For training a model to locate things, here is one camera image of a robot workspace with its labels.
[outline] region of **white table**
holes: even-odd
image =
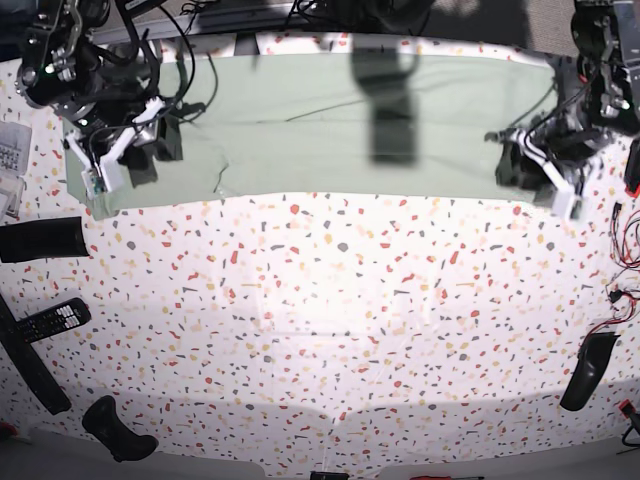
[[[233,51],[233,37],[211,41],[226,42],[218,55]],[[505,47],[366,42],[540,61]],[[259,45],[348,52],[352,37],[265,34]],[[0,65],[0,118],[33,128],[20,220],[81,215],[91,257],[2,265],[0,291],[17,317],[76,295],[94,317],[35,345],[69,412],[49,415],[0,352],[1,418],[23,434],[38,426],[88,438],[82,414],[113,394],[123,421],[155,435],[160,451],[254,461],[268,475],[373,477],[392,464],[534,452],[624,430],[617,404],[639,400],[636,322],[618,328],[587,407],[570,413],[559,399],[582,337],[610,314],[609,218],[615,201],[623,218],[633,208],[621,180],[628,142],[602,152],[606,168],[577,223],[520,203],[335,193],[96,222],[66,193],[59,119],[17,98],[16,69]]]

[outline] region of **black object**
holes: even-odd
[[[9,425],[8,423],[0,423],[0,443],[5,440],[9,440],[11,437],[15,437],[18,435],[18,431],[16,427],[13,425]]]
[[[82,426],[109,449],[116,462],[142,460],[158,446],[155,437],[136,435],[120,421],[116,401],[111,395],[89,407],[82,417]]]
[[[29,389],[52,415],[66,412],[71,402],[44,366],[31,345],[25,344],[17,331],[17,323],[0,296],[0,343],[7,351]]]
[[[624,183],[627,193],[633,198],[640,195],[640,141],[634,140],[629,148],[627,168],[624,170]]]
[[[80,217],[37,220],[0,227],[0,260],[87,257]]]
[[[91,313],[87,306],[79,298],[74,298],[44,312],[31,315],[16,325],[24,341],[33,343],[84,325],[89,320],[91,320]]]
[[[585,338],[578,352],[578,365],[560,400],[560,406],[570,412],[581,410],[602,379],[611,352],[619,335],[594,333]]]
[[[347,473],[311,472],[310,480],[348,480]]]
[[[586,62],[582,74],[598,77],[585,98],[590,123],[631,136],[640,129],[640,17],[635,3],[575,0],[571,20],[573,41]]]
[[[629,400],[625,400],[624,402],[622,402],[618,406],[618,408],[620,409],[622,414],[625,416],[625,418],[631,420],[631,426],[627,429],[626,432],[624,432],[624,435],[622,436],[622,444],[625,447],[640,448],[640,443],[630,443],[627,440],[629,438],[629,434],[634,430],[638,434],[640,434],[640,415],[636,413],[635,407]]]
[[[622,295],[624,295],[624,292],[622,290],[614,290],[613,292],[609,293],[609,301],[611,303],[616,303],[622,298]]]
[[[496,183],[502,187],[539,190],[549,183],[549,178],[540,165],[532,162],[517,145],[509,142],[503,145],[502,156],[496,167]]]
[[[124,6],[124,10],[131,16],[131,18],[138,17],[159,7],[167,0],[116,0],[118,9]]]

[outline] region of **green towel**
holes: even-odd
[[[176,66],[161,72],[171,95]],[[184,160],[155,162],[158,181],[136,188],[125,169],[123,188],[89,201],[79,161],[67,151],[68,190],[98,220],[125,208],[274,192],[531,201],[529,192],[496,185],[502,147],[484,137],[555,107],[553,85],[550,66],[486,58],[203,59],[185,102],[215,96],[180,127]]]

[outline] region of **black cable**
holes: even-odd
[[[640,238],[640,210],[634,211],[628,218],[623,230],[621,237],[618,235],[619,226],[620,226],[620,211],[621,205],[616,203],[613,209],[613,213],[611,214],[611,250],[612,250],[612,258],[613,261],[621,267],[623,270],[618,273],[611,283],[615,281],[622,273],[627,270],[640,271],[640,251],[632,256],[631,246],[631,238],[635,234],[635,243],[638,242]]]
[[[576,102],[582,95],[584,95],[587,92],[587,90],[591,87],[591,85],[593,84],[597,76],[598,75],[597,75],[597,67],[596,67],[593,74],[591,75],[591,78],[582,87],[580,87],[580,90],[578,90],[571,97],[565,99],[562,103],[558,104],[556,108],[551,110],[551,112],[549,112],[543,118],[538,120],[531,128],[529,128],[529,130],[527,130],[527,134],[525,135],[525,143],[527,143],[531,139],[531,135],[536,130],[538,130],[542,125],[547,123],[552,118],[557,117],[560,113],[562,113],[562,111],[565,108],[567,108],[568,106]]]
[[[209,61],[209,65],[211,66],[211,70],[213,71],[213,77],[214,77],[214,80],[216,82],[216,86],[214,87],[213,93],[211,94],[211,97],[209,98],[207,103],[204,104],[204,106],[202,107],[202,109],[200,109],[200,111],[195,112],[196,115],[194,117],[192,117],[192,118],[176,117],[176,118],[178,118],[180,120],[180,124],[183,124],[183,123],[194,123],[198,118],[200,118],[202,115],[204,115],[204,113],[211,106],[211,104],[213,103],[213,101],[216,98],[216,95],[218,94],[218,87],[220,85],[220,80],[218,78],[218,71],[216,70],[216,65],[215,65],[215,63],[213,63],[213,59],[211,58],[211,55],[207,54],[207,60]]]
[[[427,12],[427,16],[424,18],[424,21],[422,22],[422,26],[420,27],[420,30],[418,30],[417,33],[417,37],[421,37],[422,34],[424,34],[424,31],[427,29],[427,24],[429,23],[429,19],[431,18],[431,8],[429,8],[429,11]]]
[[[129,65],[138,56],[138,49],[140,48],[140,37],[138,37],[138,31],[133,24],[131,15],[129,15],[124,2],[116,2],[116,7],[118,9],[118,13],[120,14],[120,18],[122,19],[122,23],[124,23],[124,27],[127,30],[127,34],[129,35],[129,40],[131,40],[131,51],[124,58],[119,57],[115,53],[111,53],[108,50],[100,47],[96,47],[95,51],[114,65]]]
[[[547,99],[547,97],[549,95],[551,95],[553,90],[554,90],[554,86],[550,85],[549,89],[545,92],[545,94],[542,96],[542,98],[540,98],[540,100],[538,100],[535,103],[535,105],[533,105],[529,110],[527,110],[522,115],[520,115],[518,118],[516,118],[514,121],[512,121],[507,128],[513,128],[513,127],[517,126],[522,120],[524,120],[526,117],[528,117],[533,112],[535,112],[538,109],[538,107],[540,107],[540,105],[542,105],[542,103]]]
[[[289,14],[287,15],[287,18],[284,21],[284,24],[282,25],[281,30],[286,30],[289,27],[289,24],[291,23],[291,18],[294,15],[298,15],[300,17],[302,17],[303,19],[305,19],[307,21],[307,23],[314,25],[316,22],[314,22],[314,20],[317,20],[318,22],[322,22],[324,24],[333,24],[335,27],[342,29],[344,31],[353,31],[355,29],[355,26],[353,25],[345,25],[339,21],[337,21],[334,18],[329,18],[329,17],[320,17],[318,15],[312,15],[310,13],[307,13],[307,11],[318,4],[318,0],[309,0],[305,5],[301,6],[303,0],[294,0],[293,4],[291,5],[291,9],[289,10]]]
[[[182,40],[184,41],[187,49],[189,50],[189,56],[191,57],[191,77],[189,78],[189,83],[187,84],[187,88],[185,88],[184,92],[182,93],[178,92],[178,94],[176,94],[176,96],[174,97],[175,101],[173,102],[173,106],[175,106],[180,101],[182,101],[184,96],[187,94],[187,92],[191,88],[191,85],[193,84],[193,79],[196,76],[196,57],[193,53],[193,48],[189,43],[189,39],[187,38],[187,34],[184,32],[184,30],[182,30],[182,28],[180,28],[180,25],[178,25],[178,22],[176,22],[176,19],[173,18],[173,16],[162,5],[159,5],[158,8],[160,9],[160,11],[162,11],[162,13],[165,14],[165,16],[171,21],[171,23],[173,23],[173,26],[176,27],[176,30],[178,30],[178,33],[180,33]]]
[[[193,26],[193,22],[198,15],[204,13],[213,5],[218,5],[220,1],[221,0],[188,0],[183,3],[180,9],[180,15],[191,15],[191,20],[189,20],[189,25],[185,29],[184,33],[186,35],[189,34],[191,27]]]
[[[141,122],[141,123],[128,123],[128,124],[123,124],[123,125],[113,125],[113,126],[108,126],[108,127],[101,127],[98,128],[96,130],[94,130],[91,135],[89,135],[89,140],[87,143],[87,151],[89,153],[89,157],[91,159],[91,161],[93,161],[93,163],[96,163],[96,157],[95,154],[93,152],[93,142],[96,138],[96,135],[98,133],[101,132],[107,132],[107,131],[111,131],[111,130],[119,130],[119,129],[123,129],[123,128],[129,128],[129,127],[133,127],[133,128],[141,128],[141,127],[145,127],[157,120],[160,120],[162,118],[164,118],[178,103],[180,103],[182,101],[182,99],[184,98],[184,96],[187,94],[187,92],[189,91],[189,89],[191,88],[191,85],[193,84],[193,79],[195,78],[195,74],[196,74],[196,57],[195,54],[193,53],[193,48],[191,47],[191,44],[189,43],[189,39],[187,38],[185,32],[182,30],[182,28],[180,28],[180,25],[178,25],[178,22],[176,22],[175,18],[173,18],[173,16],[162,6],[158,6],[158,8],[162,11],[162,13],[164,13],[167,18],[173,23],[173,25],[176,27],[176,29],[178,30],[178,32],[180,33],[180,36],[182,37],[182,40],[184,41],[185,45],[187,46],[187,49],[189,51],[189,56],[191,57],[191,76],[189,78],[189,82],[187,83],[186,88],[180,92],[180,89],[178,89],[178,92],[176,93],[176,95],[174,97],[172,97],[167,105],[165,106],[165,109],[163,112],[158,113],[155,117],[153,117],[150,120],[147,120],[146,122]]]
[[[629,437],[629,434],[631,432],[633,432],[633,430],[634,430],[633,425],[630,426],[629,428],[627,428],[627,431],[624,432],[624,435],[622,435],[622,444],[625,447],[640,448],[640,443],[629,443],[629,442],[627,442],[627,438]]]

